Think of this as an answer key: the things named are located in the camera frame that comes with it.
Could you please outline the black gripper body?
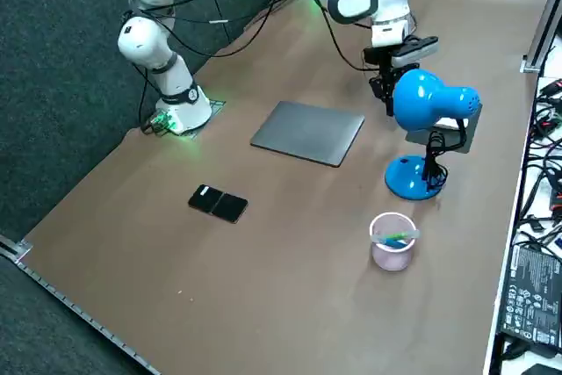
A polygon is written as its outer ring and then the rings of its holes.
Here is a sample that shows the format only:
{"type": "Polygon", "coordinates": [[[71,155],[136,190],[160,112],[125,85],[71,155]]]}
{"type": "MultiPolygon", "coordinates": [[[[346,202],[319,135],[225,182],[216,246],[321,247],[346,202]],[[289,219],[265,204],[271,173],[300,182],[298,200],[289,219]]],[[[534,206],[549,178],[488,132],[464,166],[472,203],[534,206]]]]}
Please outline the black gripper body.
{"type": "Polygon", "coordinates": [[[393,53],[397,49],[397,45],[389,47],[367,47],[364,49],[364,61],[377,68],[375,71],[376,75],[369,79],[370,82],[379,80],[386,82],[397,81],[396,71],[392,64],[393,53]]]}

